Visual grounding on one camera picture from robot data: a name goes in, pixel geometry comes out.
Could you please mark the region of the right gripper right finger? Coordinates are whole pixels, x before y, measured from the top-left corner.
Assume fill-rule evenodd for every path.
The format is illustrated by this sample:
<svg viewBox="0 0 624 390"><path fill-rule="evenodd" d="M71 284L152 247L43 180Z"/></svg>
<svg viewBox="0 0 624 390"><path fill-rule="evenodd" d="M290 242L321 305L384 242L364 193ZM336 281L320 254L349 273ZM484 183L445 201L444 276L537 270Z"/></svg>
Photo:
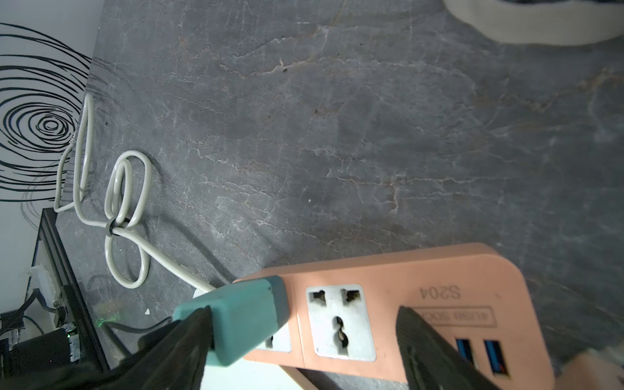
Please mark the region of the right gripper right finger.
<svg viewBox="0 0 624 390"><path fill-rule="evenodd" d="M495 389L416 311L402 306L396 337L410 389Z"/></svg>

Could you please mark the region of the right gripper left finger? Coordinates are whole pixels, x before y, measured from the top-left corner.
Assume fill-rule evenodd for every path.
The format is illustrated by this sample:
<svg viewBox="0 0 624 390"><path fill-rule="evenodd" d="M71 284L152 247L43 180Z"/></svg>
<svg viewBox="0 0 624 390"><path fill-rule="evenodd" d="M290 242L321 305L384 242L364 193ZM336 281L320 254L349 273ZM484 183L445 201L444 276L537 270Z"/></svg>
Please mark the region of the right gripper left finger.
<svg viewBox="0 0 624 390"><path fill-rule="evenodd" d="M158 342L106 374L82 375L74 389L199 389L213 344L209 307L170 324Z"/></svg>

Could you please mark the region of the teal charger adapter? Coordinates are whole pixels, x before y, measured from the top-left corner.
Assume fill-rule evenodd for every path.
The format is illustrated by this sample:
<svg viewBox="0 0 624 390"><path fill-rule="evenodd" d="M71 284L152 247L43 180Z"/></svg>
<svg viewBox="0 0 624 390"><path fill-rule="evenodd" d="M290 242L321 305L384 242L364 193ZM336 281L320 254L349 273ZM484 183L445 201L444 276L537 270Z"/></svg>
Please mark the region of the teal charger adapter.
<svg viewBox="0 0 624 390"><path fill-rule="evenodd" d="M274 336L289 320L286 285L279 276L225 285L180 304L174 320L211 310L211 349L206 365L229 367Z"/></svg>

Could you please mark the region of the pink power strip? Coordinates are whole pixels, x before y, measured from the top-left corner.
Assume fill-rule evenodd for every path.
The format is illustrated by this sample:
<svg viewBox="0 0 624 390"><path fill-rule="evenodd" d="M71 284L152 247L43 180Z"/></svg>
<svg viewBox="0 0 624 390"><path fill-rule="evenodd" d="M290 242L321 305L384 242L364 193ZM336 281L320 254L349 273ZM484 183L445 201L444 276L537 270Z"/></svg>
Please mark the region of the pink power strip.
<svg viewBox="0 0 624 390"><path fill-rule="evenodd" d="M402 382L396 319L406 307L498 388L555 385L523 274L487 245L278 266L258 276L284 281L290 317L250 361Z"/></svg>

